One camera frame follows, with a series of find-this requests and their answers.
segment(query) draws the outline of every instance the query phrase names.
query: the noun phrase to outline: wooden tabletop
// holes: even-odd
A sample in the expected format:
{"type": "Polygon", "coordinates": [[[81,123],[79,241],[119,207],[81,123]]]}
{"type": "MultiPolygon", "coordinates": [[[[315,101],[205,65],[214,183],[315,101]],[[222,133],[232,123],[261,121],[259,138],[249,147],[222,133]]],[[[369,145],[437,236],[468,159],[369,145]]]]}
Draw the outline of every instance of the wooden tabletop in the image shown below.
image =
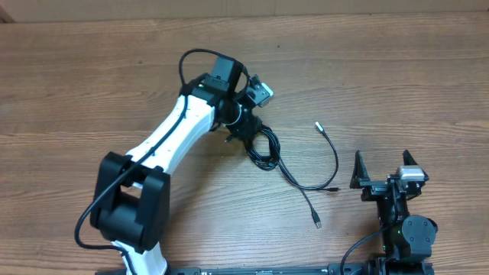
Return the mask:
{"type": "MultiPolygon", "coordinates": [[[[161,238],[174,267],[285,267],[339,262],[378,230],[375,203],[349,189],[355,151],[382,180],[409,149],[430,175],[411,214],[439,225],[437,274],[489,264],[489,14],[330,15],[0,25],[0,273],[91,274],[114,251],[76,246],[100,160],[139,145],[175,105],[177,62],[194,47],[242,61],[276,93],[256,110],[303,185],[339,154],[331,186],[304,198],[278,169],[259,170],[227,130],[206,134],[172,177],[161,238]]],[[[186,61],[189,79],[212,57],[186,61]]],[[[265,150],[266,141],[258,139],[265,150]]],[[[82,239],[104,243],[88,223],[82,239]]],[[[364,261],[381,241],[357,249],[364,261]]]]}

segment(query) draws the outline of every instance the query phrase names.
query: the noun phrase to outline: black cable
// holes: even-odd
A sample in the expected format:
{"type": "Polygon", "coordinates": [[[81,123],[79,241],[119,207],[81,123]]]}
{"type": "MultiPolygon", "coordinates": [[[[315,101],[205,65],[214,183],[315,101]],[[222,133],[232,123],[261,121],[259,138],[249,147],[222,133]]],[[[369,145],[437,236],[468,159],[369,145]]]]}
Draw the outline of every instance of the black cable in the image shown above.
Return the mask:
{"type": "Polygon", "coordinates": [[[185,78],[183,77],[183,61],[185,60],[186,57],[188,57],[191,53],[210,53],[210,54],[213,54],[217,57],[222,57],[222,58],[226,58],[226,59],[229,59],[229,60],[234,60],[236,63],[238,63],[241,68],[242,68],[242,72],[243,74],[246,76],[246,84],[244,85],[244,88],[241,90],[241,91],[244,91],[248,85],[250,84],[250,81],[251,81],[251,77],[250,75],[248,74],[248,69],[246,68],[245,65],[243,65],[243,63],[237,61],[236,59],[232,58],[232,57],[228,57],[227,55],[225,54],[222,54],[222,53],[218,53],[214,50],[207,50],[207,49],[192,49],[192,50],[188,50],[187,52],[185,52],[182,57],[180,58],[180,61],[178,63],[178,73],[180,74],[180,81],[182,82],[182,85],[185,85],[185,78]]]}
{"type": "Polygon", "coordinates": [[[292,173],[290,173],[290,171],[287,169],[280,155],[280,142],[278,141],[278,137],[275,135],[275,133],[272,131],[271,128],[262,125],[260,129],[260,133],[264,134],[268,138],[268,147],[270,149],[270,155],[268,156],[260,155],[255,150],[252,139],[244,141],[244,148],[246,149],[248,156],[251,158],[251,160],[254,162],[254,164],[256,164],[258,168],[266,171],[273,170],[277,166],[280,168],[286,180],[293,186],[297,187],[300,190],[300,192],[303,194],[304,199],[306,199],[307,203],[309,204],[309,207],[311,208],[311,215],[313,217],[314,223],[316,223],[316,227],[321,228],[322,226],[321,219],[319,218],[316,210],[313,207],[313,204],[310,202],[304,190],[329,191],[329,192],[339,191],[339,188],[337,187],[326,188],[333,181],[333,179],[336,176],[336,173],[338,172],[338,153],[336,152],[335,146],[329,139],[328,135],[324,131],[324,128],[321,126],[321,124],[316,122],[316,126],[318,127],[319,131],[322,133],[322,135],[326,138],[329,145],[331,146],[333,153],[335,155],[335,163],[336,163],[335,172],[333,173],[333,175],[329,178],[328,181],[318,186],[302,186],[292,176],[292,173]]]}
{"type": "Polygon", "coordinates": [[[381,230],[373,233],[372,235],[369,235],[365,238],[362,238],[360,241],[357,241],[356,244],[353,244],[350,249],[348,249],[348,251],[346,251],[345,253],[345,256],[343,256],[342,258],[342,262],[339,264],[339,271],[340,271],[340,274],[341,275],[345,275],[345,272],[344,272],[344,269],[345,269],[345,262],[346,262],[346,258],[348,257],[348,255],[357,247],[359,247],[361,244],[365,243],[366,241],[370,241],[372,238],[375,238],[377,237],[378,235],[384,233],[385,231],[391,229],[392,226],[388,226],[388,227],[385,227],[385,228],[382,228],[381,230]]]}

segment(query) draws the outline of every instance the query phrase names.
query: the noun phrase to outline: white arm segment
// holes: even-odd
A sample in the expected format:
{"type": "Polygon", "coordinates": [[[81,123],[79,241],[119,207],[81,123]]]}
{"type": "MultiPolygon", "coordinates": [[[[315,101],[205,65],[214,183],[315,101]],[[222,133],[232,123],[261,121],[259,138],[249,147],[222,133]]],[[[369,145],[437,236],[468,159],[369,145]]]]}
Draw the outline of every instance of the white arm segment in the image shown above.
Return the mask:
{"type": "MultiPolygon", "coordinates": [[[[143,162],[144,166],[149,168],[159,166],[163,168],[165,173],[171,175],[192,145],[211,129],[214,123],[214,107],[207,105],[207,101],[193,95],[189,95],[188,98],[186,117],[156,150],[154,155],[143,162]]],[[[132,161],[138,161],[142,158],[170,130],[183,110],[184,100],[184,96],[180,96],[173,111],[153,134],[142,144],[129,150],[127,155],[132,156],[132,161]]]]}
{"type": "MultiPolygon", "coordinates": [[[[180,96],[168,118],[158,126],[146,141],[127,153],[127,155],[132,156],[133,161],[138,161],[142,158],[170,130],[182,113],[184,100],[184,96],[180,96]]],[[[193,95],[189,95],[188,100],[185,118],[156,150],[154,155],[147,158],[142,165],[149,168],[162,167],[165,173],[171,175],[192,145],[211,129],[214,123],[214,107],[207,105],[207,101],[193,95]]],[[[142,187],[139,183],[133,183],[133,186],[142,187]]],[[[138,275],[164,275],[167,271],[167,262],[161,254],[159,242],[153,249],[145,251],[143,254],[139,254],[134,251],[132,246],[120,241],[113,241],[112,244],[128,251],[138,275]]],[[[127,270],[126,274],[131,275],[125,258],[124,262],[127,270]]]]}

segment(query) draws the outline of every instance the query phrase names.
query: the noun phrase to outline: black plastic housing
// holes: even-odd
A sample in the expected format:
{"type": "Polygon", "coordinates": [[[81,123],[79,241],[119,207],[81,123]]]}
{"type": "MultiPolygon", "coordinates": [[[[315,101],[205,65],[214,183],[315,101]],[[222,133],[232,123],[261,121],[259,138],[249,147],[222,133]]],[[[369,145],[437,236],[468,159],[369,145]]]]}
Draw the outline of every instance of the black plastic housing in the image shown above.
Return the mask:
{"type": "MultiPolygon", "coordinates": [[[[94,198],[98,197],[130,166],[131,156],[109,152],[100,163],[94,198]]],[[[142,253],[160,240],[170,215],[170,175],[161,167],[138,166],[123,183],[129,187],[141,183],[141,197],[136,198],[114,188],[90,214],[90,224],[109,241],[122,241],[142,253]]]]}

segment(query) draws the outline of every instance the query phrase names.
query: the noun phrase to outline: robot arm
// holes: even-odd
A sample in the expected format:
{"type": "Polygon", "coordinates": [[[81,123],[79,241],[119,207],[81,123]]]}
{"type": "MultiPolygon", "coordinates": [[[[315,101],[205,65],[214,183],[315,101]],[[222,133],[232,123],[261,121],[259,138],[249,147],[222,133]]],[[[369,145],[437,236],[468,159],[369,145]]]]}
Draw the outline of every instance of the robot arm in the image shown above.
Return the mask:
{"type": "Polygon", "coordinates": [[[90,215],[91,225],[105,239],[127,251],[127,274],[131,274],[129,267],[144,275],[167,271],[158,241],[169,219],[170,176],[192,145],[216,123],[225,124],[241,140],[258,132],[261,120],[251,110],[264,106],[273,92],[257,76],[251,78],[246,73],[247,85],[236,93],[242,70],[245,68],[238,61],[219,56],[211,74],[182,87],[174,110],[150,137],[125,156],[110,152],[102,160],[94,199],[129,168],[131,175],[121,185],[141,189],[139,199],[122,192],[120,186],[110,189],[90,215]],[[146,156],[154,147],[157,149],[146,156]]]}

